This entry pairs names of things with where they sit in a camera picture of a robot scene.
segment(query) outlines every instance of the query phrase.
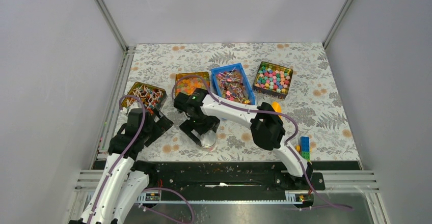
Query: candy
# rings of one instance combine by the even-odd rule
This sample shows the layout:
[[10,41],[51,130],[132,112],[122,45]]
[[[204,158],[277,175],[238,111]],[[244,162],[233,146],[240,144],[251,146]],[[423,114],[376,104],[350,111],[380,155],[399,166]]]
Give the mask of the candy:
[[287,94],[288,80],[290,79],[289,72],[290,69],[284,69],[283,67],[273,67],[269,64],[263,65],[258,69],[255,86],[264,87],[280,94]]

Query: wire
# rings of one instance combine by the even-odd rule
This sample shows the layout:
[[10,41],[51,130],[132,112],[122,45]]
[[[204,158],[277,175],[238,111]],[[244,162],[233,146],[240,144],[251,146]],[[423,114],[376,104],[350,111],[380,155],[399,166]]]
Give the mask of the wire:
[[[205,85],[205,88],[207,89],[207,91],[208,91],[208,93],[209,93],[209,95],[216,101],[216,102],[218,102],[218,103],[220,103],[220,104],[223,104],[223,105],[225,105],[225,106],[227,106],[227,107],[230,107],[230,108],[233,108],[233,109],[237,109],[237,110],[240,110],[240,111],[244,111],[244,112],[252,112],[252,113],[262,113],[262,114],[270,114],[270,115],[278,115],[278,116],[283,116],[283,117],[285,117],[286,119],[288,119],[289,121],[291,121],[293,124],[294,124],[294,127],[295,127],[295,131],[294,131],[294,133],[287,139],[287,140],[285,140],[285,142],[284,142],[284,144],[285,145],[287,145],[288,144],[288,141],[290,141],[292,138],[294,138],[296,135],[297,135],[297,133],[299,132],[299,126],[297,125],[297,122],[295,122],[295,120],[293,119],[293,118],[291,118],[290,116],[288,116],[288,115],[286,115],[286,114],[282,114],[282,113],[278,113],[278,112],[274,112],[274,111],[266,111],[266,110],[257,110],[257,109],[254,109],[254,110],[248,110],[248,109],[245,109],[245,108],[241,108],[241,107],[237,107],[237,106],[234,106],[234,105],[232,105],[232,104],[229,104],[229,103],[226,103],[226,102],[224,102],[224,101],[220,101],[212,92],[211,92],[211,90],[210,90],[210,87],[207,85],[207,82],[204,80],[204,78],[202,78],[202,77],[200,77],[200,76],[198,76],[198,75],[187,75],[187,76],[184,76],[184,77],[182,77],[181,79],[179,79],[178,81],[176,81],[176,83],[174,84],[174,86],[173,86],[173,89],[172,89],[172,91],[171,91],[171,97],[172,97],[172,99],[173,99],[173,101],[174,101],[174,91],[175,91],[175,88],[176,88],[176,86],[177,86],[177,84],[181,81],[181,80],[183,80],[183,79],[188,79],[188,78],[199,78],[199,79],[201,79],[201,81],[203,82],[203,84]],[[301,159],[300,159],[300,157],[299,157],[299,154],[292,148],[292,147],[288,147],[288,149],[291,151],[291,153],[293,153],[293,155],[295,156],[295,158],[297,159],[297,161],[300,163],[300,161],[301,161]],[[305,178],[306,178],[306,182],[308,183],[308,185],[309,185],[309,187],[310,187],[310,189],[321,199],[321,200],[323,200],[324,202],[326,202],[327,204],[326,205],[318,205],[318,206],[316,206],[316,207],[311,207],[311,208],[306,208],[306,209],[316,209],[316,208],[323,208],[323,207],[334,207],[334,208],[337,208],[337,209],[340,209],[340,210],[345,210],[345,211],[353,211],[354,210],[354,208],[352,207],[352,206],[349,206],[349,205],[344,205],[344,204],[334,204],[334,203],[332,203],[332,202],[330,202],[330,201],[328,201],[328,200],[326,200],[326,199],[324,199],[324,197],[322,197],[322,195],[321,194],[319,194],[316,190],[315,190],[315,188],[312,186],[312,183],[310,182],[310,180],[309,180],[309,177],[308,177],[308,175],[307,175],[307,173],[306,173],[306,169],[305,169],[305,167],[303,166],[303,164],[300,164],[300,166],[301,166],[301,168],[302,168],[302,171],[303,171],[303,174],[304,174],[304,176],[305,176]]]
[[194,223],[194,221],[195,221],[195,212],[194,212],[194,210],[192,209],[192,205],[191,205],[191,204],[186,200],[185,197],[183,197],[183,195],[181,195],[180,193],[178,193],[178,192],[176,192],[176,191],[174,191],[174,190],[172,190],[172,189],[164,188],[164,187],[151,187],[151,188],[144,189],[143,192],[146,192],[146,191],[152,191],[152,190],[168,191],[168,192],[172,192],[172,193],[176,194],[177,196],[179,196],[179,197],[180,197],[180,198],[181,198],[181,199],[186,203],[187,207],[188,207],[189,210],[191,211],[191,215],[192,215],[192,217],[191,217],[191,221],[190,221],[190,222],[182,222],[182,221],[180,221],[180,220],[176,220],[176,219],[174,219],[174,218],[172,218],[172,217],[170,217],[170,216],[168,216],[168,215],[166,215],[166,214],[163,214],[163,213],[161,213],[161,212],[159,212],[159,211],[156,211],[156,210],[153,210],[153,209],[150,209],[150,208],[146,208],[146,207],[142,207],[142,208],[144,209],[144,211],[149,210],[149,211],[151,211],[151,212],[153,212],[153,213],[156,213],[156,214],[158,214],[158,215],[161,215],[161,216],[163,216],[163,217],[165,217],[165,218],[167,218],[167,219],[170,219],[170,220],[175,221],[176,223],[180,223],[180,224],[191,224],[191,223]]

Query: orange object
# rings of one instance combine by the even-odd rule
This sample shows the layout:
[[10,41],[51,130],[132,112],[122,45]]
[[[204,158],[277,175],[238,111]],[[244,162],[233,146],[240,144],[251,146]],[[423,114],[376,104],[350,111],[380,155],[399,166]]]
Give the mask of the orange object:
[[[181,73],[176,74],[176,82],[180,80],[182,77],[185,77],[187,75],[198,75],[206,81],[207,85],[210,86],[210,76],[208,72],[195,72],[195,73]],[[176,96],[179,93],[185,93],[187,95],[190,95],[194,92],[195,88],[202,88],[205,89],[205,85],[203,81],[199,78],[187,78],[182,81],[180,81],[176,86]]]
[[281,112],[282,112],[282,107],[281,107],[281,105],[280,105],[278,102],[274,101],[274,102],[272,103],[272,107],[273,107],[273,109],[274,109],[276,112],[278,112],[278,113],[281,113]]

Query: gray floor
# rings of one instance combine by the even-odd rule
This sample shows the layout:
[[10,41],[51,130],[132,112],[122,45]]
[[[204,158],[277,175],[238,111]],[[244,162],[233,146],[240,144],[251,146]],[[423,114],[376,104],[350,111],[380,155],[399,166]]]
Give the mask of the gray floor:
[[[262,223],[373,223],[369,207],[360,193],[333,193],[328,195],[334,203],[348,204],[355,208],[353,212],[334,208],[323,208],[312,211],[291,211],[287,205],[248,205],[248,204],[202,204],[192,205],[196,212],[196,224],[262,224]],[[154,207],[169,216],[183,221],[190,220],[186,205],[159,204]],[[151,212],[133,207],[124,224],[153,224],[175,222]]]

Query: blue plastic tray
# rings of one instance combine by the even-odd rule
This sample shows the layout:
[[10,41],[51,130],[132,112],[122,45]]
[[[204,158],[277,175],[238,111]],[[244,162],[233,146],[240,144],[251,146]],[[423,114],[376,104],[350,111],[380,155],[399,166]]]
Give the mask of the blue plastic tray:
[[222,97],[221,89],[218,86],[218,80],[217,80],[216,76],[220,72],[225,72],[225,71],[229,72],[229,71],[232,71],[234,68],[235,68],[235,70],[239,70],[241,75],[243,76],[243,85],[246,87],[249,101],[251,102],[251,105],[255,105],[254,92],[252,90],[251,85],[249,84],[248,78],[246,77],[245,71],[243,69],[243,66],[241,66],[241,63],[211,69],[210,70],[211,71],[211,83],[213,84],[214,89],[216,90],[218,95]]

